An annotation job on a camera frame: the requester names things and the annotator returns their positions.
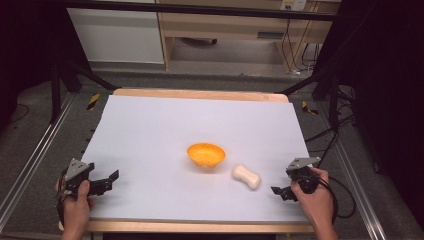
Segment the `aluminum rail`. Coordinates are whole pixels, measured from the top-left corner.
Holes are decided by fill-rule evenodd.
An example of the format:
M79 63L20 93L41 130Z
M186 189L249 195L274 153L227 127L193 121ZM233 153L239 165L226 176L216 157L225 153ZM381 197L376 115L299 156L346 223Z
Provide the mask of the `aluminum rail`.
M0 205L0 233L6 226L6 223L12 215L12 212L15 209L16 205L18 204L19 199L24 193L32 176L37 170L38 165L40 164L41 160L49 149L54 137L59 131L59 128L65 120L76 94L77 93L68 93L62 105L62 113L59 115L59 117L54 123L49 125L43 137L39 141L37 147L28 159L25 167L22 169L12 188L9 190L9 193L7 194L6 198Z
M322 106L320 102L318 102L317 106L320 112L322 113L327 112L327 110L325 110L325 108ZM322 118L327 128L330 128L331 126L328 119L325 116L323 116ZM362 184L359 182L359 179L356 176L353 166L350 164L349 157L343 147L343 144L340 142L340 140L336 142L335 149L337 151L337 154L340 157L340 166L351 188L352 195L355 198L359 212L362 215L362 219L364 220L365 227L367 228L371 239L373 240L387 239L384 233L384 230L381 227L380 221L378 220L377 215L374 212L371 202L368 199L365 193L365 190L362 187Z
M343 16L333 13L316 13L302 11L283 11L253 8L235 7L212 7L180 4L156 4L156 3L134 3L113 1L87 1L87 0L40 0L40 2L62 6L67 8L116 10L134 12L160 12L160 13L183 13L203 14L220 16L280 18L316 21L354 20L356 17Z

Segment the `white cabinet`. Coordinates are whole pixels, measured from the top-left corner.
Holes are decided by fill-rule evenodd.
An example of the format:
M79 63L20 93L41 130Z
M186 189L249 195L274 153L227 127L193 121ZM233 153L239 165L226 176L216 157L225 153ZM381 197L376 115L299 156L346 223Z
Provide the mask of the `white cabinet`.
M164 64L156 13L71 8L68 12L90 62Z

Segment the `white table surface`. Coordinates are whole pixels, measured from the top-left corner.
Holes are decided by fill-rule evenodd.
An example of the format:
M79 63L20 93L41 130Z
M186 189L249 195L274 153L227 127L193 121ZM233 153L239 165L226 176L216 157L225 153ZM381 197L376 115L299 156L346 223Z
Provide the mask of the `white table surface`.
M196 166L186 150L197 142L225 160ZM109 96L82 161L95 163L91 180L120 171L92 219L272 223L306 222L270 187L289 186L286 166L308 156L291 103ZM258 189L232 178L236 164L261 176Z

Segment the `white foam roller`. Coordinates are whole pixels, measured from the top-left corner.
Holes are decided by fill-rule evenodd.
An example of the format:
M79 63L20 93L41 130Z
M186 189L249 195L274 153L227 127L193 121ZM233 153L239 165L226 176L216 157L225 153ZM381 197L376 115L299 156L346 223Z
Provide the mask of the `white foam roller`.
M232 175L235 179L246 183L251 189L255 190L259 187L261 177L245 168L243 165L237 165L233 168Z

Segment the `human hand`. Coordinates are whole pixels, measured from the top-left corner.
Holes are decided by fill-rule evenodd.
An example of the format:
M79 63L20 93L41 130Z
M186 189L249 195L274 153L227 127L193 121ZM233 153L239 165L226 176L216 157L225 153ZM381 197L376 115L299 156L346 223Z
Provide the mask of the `human hand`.
M90 191L90 182L84 180L78 188L78 198L67 197L63 201L65 230L62 239L81 239L90 218L90 206L94 202L87 199Z
M321 179L328 183L328 172L311 168ZM330 192L318 185L315 192L305 194L298 182L293 181L291 189L299 200L299 204L315 230L317 239L337 239L337 234L332 225L333 218L333 198Z

